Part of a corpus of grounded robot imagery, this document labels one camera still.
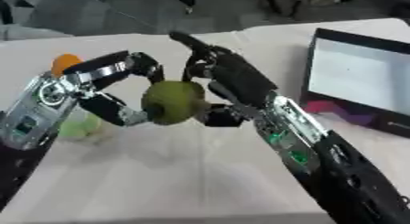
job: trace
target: wire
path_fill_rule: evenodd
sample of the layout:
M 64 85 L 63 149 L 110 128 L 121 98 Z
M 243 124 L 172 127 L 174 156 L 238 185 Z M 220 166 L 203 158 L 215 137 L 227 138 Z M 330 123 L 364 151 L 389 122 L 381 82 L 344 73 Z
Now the wire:
M 102 3 L 105 3 L 111 10 L 113 10 L 113 11 L 114 11 L 115 13 L 117 13 L 117 14 L 122 15 L 122 16 L 126 16 L 126 17 L 128 17 L 128 18 L 131 18 L 131 19 L 133 19 L 134 21 L 136 21 L 136 22 L 139 23 L 139 24 L 142 24 L 142 25 L 144 25 L 144 26 L 146 26 L 146 27 L 150 27 L 150 28 L 153 28 L 154 30 L 156 30 L 156 27 L 155 27 L 154 25 L 149 24 L 149 23 L 147 23 L 146 21 L 137 18 L 136 16 L 132 16 L 132 15 L 129 15 L 129 14 L 127 14 L 127 13 L 121 11 L 121 10 L 118 10 L 115 6 L 113 6 L 113 4 L 111 4 L 111 3 L 108 2 L 107 0 L 98 0 L 98 1 L 99 1 L 99 2 L 102 2 Z

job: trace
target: black robotic finger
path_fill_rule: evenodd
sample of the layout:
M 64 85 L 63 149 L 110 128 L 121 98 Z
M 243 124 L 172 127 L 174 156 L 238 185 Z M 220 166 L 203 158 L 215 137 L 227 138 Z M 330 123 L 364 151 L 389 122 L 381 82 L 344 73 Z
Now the black robotic finger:
M 129 74 L 130 74 L 129 71 L 116 73 L 116 74 L 113 74 L 109 77 L 104 77 L 104 78 L 95 80 L 95 81 L 92 82 L 92 84 L 94 85 L 94 87 L 97 91 L 101 91 L 101 90 L 104 90 L 107 87 L 113 85 L 114 83 L 116 83 L 118 81 L 125 80 L 129 76 Z
M 125 121 L 121 118 L 121 111 L 125 104 L 110 94 L 98 94 L 87 100 L 80 99 L 80 106 L 108 123 L 125 126 Z
M 212 69 L 212 77 L 229 90 L 239 102 L 258 109 L 276 85 L 239 55 L 222 55 Z
M 169 33 L 169 37 L 190 48 L 198 56 L 208 57 L 210 55 L 210 47 L 207 44 L 188 34 L 172 31 Z
M 147 77 L 151 83 L 160 82 L 165 79 L 163 67 L 146 53 L 138 52 L 132 54 L 130 58 L 134 62 L 131 73 L 136 76 Z
M 87 73 L 99 68 L 111 66 L 115 63 L 125 61 L 129 56 L 128 51 L 121 51 L 112 53 L 103 57 L 99 57 L 97 59 L 91 59 L 88 61 L 84 61 L 82 63 L 76 64 L 70 68 L 64 70 L 64 74 L 72 74 L 72 73 Z
M 127 60 L 129 56 L 128 51 L 121 51 L 113 54 L 109 54 L 103 57 L 99 57 L 97 59 L 92 59 L 88 61 L 84 61 L 82 63 L 76 64 L 67 68 L 63 71 L 65 75 L 73 74 L 73 73 L 88 73 L 95 71 L 97 69 L 112 66 L 119 62 L 124 62 Z M 124 72 L 115 73 L 109 77 L 103 77 L 101 79 L 95 80 L 92 84 L 95 86 L 97 91 L 103 90 L 108 86 L 120 81 L 124 80 L 130 74 L 129 70 L 125 70 Z
M 196 78 L 210 78 L 208 77 L 208 65 L 206 63 L 197 63 L 192 66 L 187 66 L 184 69 L 182 81 L 192 81 Z
M 245 119 L 235 114 L 232 106 L 212 104 L 206 112 L 197 115 L 197 120 L 209 127 L 239 127 Z

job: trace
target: robotic finger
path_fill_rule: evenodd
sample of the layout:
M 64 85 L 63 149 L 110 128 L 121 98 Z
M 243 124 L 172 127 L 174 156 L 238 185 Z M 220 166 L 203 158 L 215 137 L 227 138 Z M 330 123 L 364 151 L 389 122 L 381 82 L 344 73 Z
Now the robotic finger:
M 146 112 L 137 112 L 113 95 L 101 90 L 126 79 L 129 75 L 147 77 L 151 83 L 164 79 L 162 66 L 144 53 L 121 51 L 71 66 L 64 70 L 71 83 L 82 85 L 79 104 L 105 121 L 118 126 L 133 126 L 149 121 Z

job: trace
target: orange ball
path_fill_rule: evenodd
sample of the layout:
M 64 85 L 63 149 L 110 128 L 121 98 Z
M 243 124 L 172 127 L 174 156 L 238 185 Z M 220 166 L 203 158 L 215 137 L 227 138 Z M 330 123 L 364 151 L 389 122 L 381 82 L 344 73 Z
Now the orange ball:
M 53 67 L 51 68 L 51 73 L 58 77 L 62 76 L 62 72 L 70 68 L 74 65 L 77 65 L 79 63 L 82 63 L 81 59 L 79 57 L 72 55 L 72 54 L 63 54 L 53 61 Z

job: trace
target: white fabric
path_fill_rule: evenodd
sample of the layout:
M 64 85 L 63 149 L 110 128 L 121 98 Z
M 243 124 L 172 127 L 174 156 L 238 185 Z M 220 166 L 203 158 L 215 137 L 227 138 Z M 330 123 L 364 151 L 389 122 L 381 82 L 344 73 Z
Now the white fabric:
M 410 29 L 396 19 L 255 27 L 200 38 L 242 53 L 283 94 L 297 98 L 308 45 L 317 27 L 410 42 Z M 167 36 L 7 42 L 0 44 L 4 72 L 0 76 L 0 109 L 62 53 L 91 59 L 121 49 L 150 54 L 165 65 L 169 79 L 181 77 L 189 55 L 186 48 Z M 109 92 L 139 108 L 147 87 L 146 80 L 130 78 Z M 211 95 L 208 99 L 219 100 Z M 343 121 L 318 119 L 364 152 L 401 193 L 410 195 L 408 139 Z M 259 217 L 243 219 L 246 223 L 331 223 L 325 215 L 313 213 L 323 212 L 251 124 L 240 129 L 209 129 L 188 121 L 171 127 L 146 124 L 115 130 L 95 145 L 55 143 L 0 215 L 0 222 L 135 223 L 139 219 L 160 222 L 161 218 L 242 215 Z M 241 223 L 234 218 L 208 221 Z

